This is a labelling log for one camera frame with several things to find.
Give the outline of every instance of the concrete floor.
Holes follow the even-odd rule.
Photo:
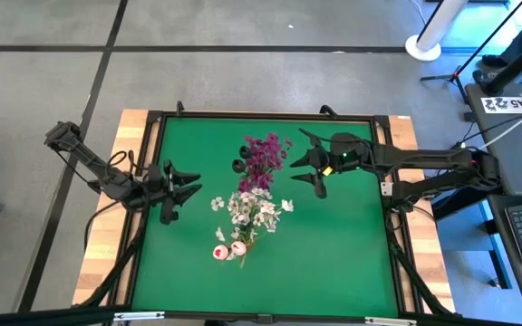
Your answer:
[[[105,45],[119,2],[0,0],[0,44]],[[427,18],[434,6],[422,4]],[[469,5],[442,45],[479,45],[507,12],[503,5]],[[522,10],[489,46],[503,48],[521,25]],[[402,46],[421,27],[408,0],[138,0],[128,4],[116,44]],[[478,32],[469,33],[476,27]],[[80,119],[101,56],[0,53],[0,201],[6,203],[0,213],[0,312],[14,307],[63,167],[43,145],[44,133],[57,120]],[[182,100],[187,110],[316,112],[326,103],[341,113],[411,115],[419,146],[444,149],[467,131],[461,114],[468,109],[456,87],[418,79],[452,72],[466,59],[443,55],[420,63],[401,53],[113,53],[86,143],[107,157],[122,109],[167,110]],[[472,68],[462,76],[465,82]],[[79,179],[73,181],[36,310],[70,305],[83,226],[97,199]],[[497,309],[500,292],[461,272],[485,265],[484,257],[445,258],[459,312],[522,321],[520,304]],[[522,302],[517,288],[505,295]],[[490,309],[473,309],[475,304]]]

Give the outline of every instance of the green tabletop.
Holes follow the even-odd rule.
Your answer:
[[[167,119],[159,163],[170,159],[180,171],[200,173],[203,188],[171,225],[160,223],[159,206],[150,210],[134,310],[397,316],[376,177],[361,170],[332,175],[325,180],[328,197],[318,199],[310,184],[290,179],[311,171],[288,167],[309,149],[299,128],[372,139],[367,123]],[[212,256],[217,227],[227,238],[232,227],[227,210],[213,212],[210,201],[236,191],[231,162],[244,137],[264,139],[269,132],[294,143],[271,192],[276,203],[293,199],[295,210],[282,215],[277,232],[260,238],[239,268]]]

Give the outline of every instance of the white base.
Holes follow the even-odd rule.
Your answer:
[[[418,35],[413,35],[406,40],[406,52],[414,59],[422,62],[431,62],[440,57],[440,54],[442,53],[440,44],[436,44],[436,46],[428,51],[423,51],[416,46],[416,40],[418,40]]]

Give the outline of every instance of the wooden frame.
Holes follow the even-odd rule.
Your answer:
[[[116,134],[116,139],[112,148],[112,153],[119,150],[133,150],[140,152],[140,146],[144,135],[147,110],[124,110],[121,115],[120,125]],[[391,141],[394,146],[401,149],[416,149],[416,139],[410,117],[390,116]],[[155,148],[158,128],[150,131],[148,150],[145,161],[152,160]],[[378,138],[381,143],[385,143],[382,127],[377,129]],[[122,162],[118,168],[128,169],[128,162]],[[421,170],[401,169],[399,171],[401,180],[418,181],[424,178]],[[105,195],[101,195],[98,209],[111,202]],[[430,202],[427,200],[419,201],[416,206],[431,212]],[[122,230],[124,228],[126,212],[124,208],[117,205],[109,209],[104,214],[98,216],[93,225],[88,243],[88,249],[83,258],[82,269],[76,284],[73,303],[80,303],[86,300],[94,289],[106,277],[113,267],[119,250]],[[440,243],[436,225],[433,219],[418,210],[407,215],[409,232],[411,237],[411,247],[413,250],[414,263],[416,269],[425,283],[436,295],[440,302],[449,310],[454,311],[454,303],[450,294],[446,268],[442,259]],[[136,231],[139,215],[132,219],[131,232]],[[401,235],[397,232],[399,242]],[[412,296],[412,289],[408,275],[401,269],[402,292],[404,293],[404,303],[407,312],[414,312],[415,303]],[[116,293],[116,304],[125,303],[125,294],[128,287],[128,280],[131,271],[131,262],[121,274],[119,280],[119,291]],[[424,307],[426,313],[430,313],[428,307]]]

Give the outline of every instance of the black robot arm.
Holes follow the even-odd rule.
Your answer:
[[[120,171],[88,149],[82,142],[79,127],[72,122],[58,122],[45,136],[45,145],[56,152],[72,153],[98,178],[100,190],[126,209],[139,210],[162,203],[160,221],[163,224],[177,220],[179,216],[174,207],[182,206],[201,189],[201,185],[188,186],[200,178],[199,174],[178,172],[170,161],[165,161],[162,171],[158,166],[148,166],[146,176],[142,180],[135,179],[130,172]]]
[[[363,169],[376,174],[381,181],[399,168],[428,168],[450,170],[437,177],[419,182],[381,182],[382,195],[390,207],[411,211],[421,197],[460,187],[489,190],[499,187],[497,159],[487,152],[471,149],[403,150],[360,139],[351,133],[336,133],[331,139],[318,137],[300,129],[312,145],[305,155],[291,164],[292,168],[310,166],[314,173],[293,176],[293,179],[314,185],[315,194],[325,198],[324,178],[334,173]],[[322,146],[330,142],[330,150]]]

